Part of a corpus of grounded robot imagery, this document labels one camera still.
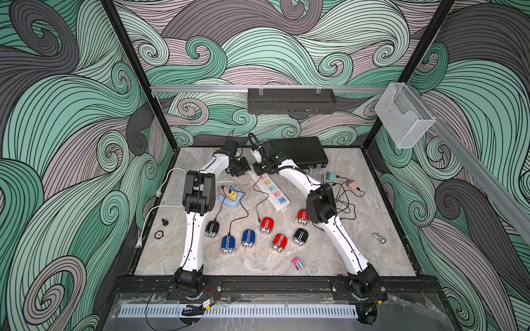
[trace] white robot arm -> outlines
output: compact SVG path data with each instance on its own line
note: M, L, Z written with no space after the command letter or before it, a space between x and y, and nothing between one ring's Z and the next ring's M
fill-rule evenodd
M186 173L182 196L182 205L186 210L186 240L174 281L190 297L202 291L202 241L206 214L215 205L215 178L224 170L232 176L240 176L250 169L246 159L236 158L236 153L237 142L227 139L203 168Z
M314 192L322 186L322 183L311 178L309 175L295 170L296 164L292 159L283 161L278 167L284 168L278 174L289 179L305 195L310 195L312 191ZM357 246L355 246L337 215L332 215L327 218L327 222L318 223L318 227L322 228L330 237L344 260L346 270L349 273L357 274L359 271L367 268L368 260L361 254Z
M252 133L249 134L249 141L257 161L253 165L256 174L278 173L289 179L307 196L307 215L311 222L326 232L339 251L350 277L352 293L359 298L369 297L374 288L381 286L379 275L344 229L337 215L337 206L330 184L322 184L311 178L298 168L287 154L275 151L268 142L261 145Z

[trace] black box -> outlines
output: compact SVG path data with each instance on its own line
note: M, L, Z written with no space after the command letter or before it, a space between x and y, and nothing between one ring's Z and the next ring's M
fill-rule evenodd
M332 114L337 98L330 88L317 94L315 88L249 88L247 107L251 114Z
M285 152L300 169L325 168L328 157L318 137L269 140L263 144L265 153Z

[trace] wave pattern wallpaper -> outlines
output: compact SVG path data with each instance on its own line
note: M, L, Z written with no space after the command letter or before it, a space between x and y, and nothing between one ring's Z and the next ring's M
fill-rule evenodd
M530 213L530 3L497 2L449 14L410 83ZM396 149L383 128L369 156L462 328L528 330L530 248L444 142Z
M467 3L478 3L469 0ZM437 1L116 0L151 84L387 85ZM318 136L361 145L379 95L339 94L334 114L250 115L246 94L158 95L177 143Z
M94 329L171 150L99 0L2 1L0 45L1 328Z

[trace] black frame bar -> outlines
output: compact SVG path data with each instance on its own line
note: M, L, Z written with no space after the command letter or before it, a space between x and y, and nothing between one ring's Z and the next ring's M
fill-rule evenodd
M131 64L132 70L134 71L136 78L138 79L138 82L142 87L142 90L147 96L147 101L149 102L149 105L151 105L151 109L155 113L155 116L158 119L160 126L162 127L162 131L164 131L164 134L169 142L169 145L171 146L171 149L174 152L178 151L179 145L177 145L175 137L173 137L173 134L171 133L171 129L165 119L164 111L162 110L160 103L151 93L151 84L149 83L149 79L147 79L147 75L145 74L144 69L140 64L140 60L134 52L133 43L129 39L129 35L125 30L123 22L121 21L120 15L118 14L118 10L114 5L114 1L100 1L101 5L103 6L103 9L107 14L107 17L109 18L110 24L112 24L112 27L114 28L114 32L116 33L116 36L118 37L118 40L120 41L120 44L123 47L125 56L127 56L127 59Z
M444 22L445 17L447 17L447 15L449 14L449 11L453 7L454 3L455 0L441 0L440 4L438 5L438 8L436 8L436 11L432 16L431 21L429 22L429 25L427 25L427 27L425 28L425 32L421 36L418 45L414 49L414 52L412 52L409 61L405 65L405 68L403 69L399 79L397 80L398 83L406 83L410 80L410 77L412 77L412 75L414 74L414 71L420 64L420 61L422 60L424 54L427 52L427 50L429 50L432 41L436 37L436 34L438 34L438 30L440 30L440 27ZM381 120L377 118L374 125L370 129L370 132L366 136L366 139L363 144L364 150L370 147L382 125L383 124L381 123Z
M385 190L383 188L383 184L381 184L379 177L377 177L377 172L375 171L375 167L372 164L370 157L368 156L368 152L363 150L363 156L365 158L366 164L368 165L368 168L370 169L370 172L372 173L372 176L374 177L374 181L377 186L377 189L379 190L379 194L381 195L381 198L383 198L383 202L385 203L385 206L386 206L386 209L388 210L390 218L392 219L392 222L394 223L394 227L396 228L397 234L399 235L399 238L401 239L401 243L403 244L403 247L405 248L405 252L407 253L407 256L409 257L410 264L412 264L412 267L414 268L416 275L421 275L423 274L423 272L421 270L421 266L418 262L418 259L416 258L416 254L412 250L412 246L410 245L409 240L407 239L407 234L403 230L403 227L401 226L401 223L399 222L398 216L396 215L394 208L392 208L392 204L390 203L390 200L386 196Z
M334 291L334 277L325 276L205 276L206 284L222 284L222 290L218 293L224 302L236 301L246 294L323 294L336 298ZM381 277L381 282L385 291L391 295L405 293L434 293L440 299L451 324L456 331L460 331L460 325L453 313L449 301L446 299L442 287L438 280L432 276L416 277ZM100 316L96 331L104 328L110 311L114 305L116 296L120 293L147 293L155 291L166 292L166 297L170 297L175 290L172 276L119 276L114 282L114 286L107 297L105 310ZM201 300L180 300L182 303L196 303ZM368 305L371 302L347 300L351 305Z
M173 152L171 155L171 159L169 161L169 164L167 165L166 172L164 174L167 174L169 170L171 170L175 166L176 159L179 156L179 151ZM160 201L162 200L162 197L164 196L165 189L167 187L167 184L169 183L169 177L167 178L167 181L162 185L162 195L157 196L155 198L155 202L153 203L153 207L160 204ZM155 221L156 213L158 212L158 208L153 210L149 217L147 218L147 221L144 224L144 233L142 234L142 246L140 248L136 248L134 255L132 256L132 261L129 266L129 271L127 272L128 275L134 275L134 272L136 271L136 267L138 266L138 262L140 261L140 256L142 255L142 252L144 251L144 246L147 241L147 237L149 236L149 233L151 232L151 227L153 226L153 222Z

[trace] black power supply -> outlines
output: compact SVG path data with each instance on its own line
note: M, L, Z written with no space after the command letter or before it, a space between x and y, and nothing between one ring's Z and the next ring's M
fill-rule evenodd
M267 155L284 152L300 169L325 168L328 157L318 137L269 140L263 144Z

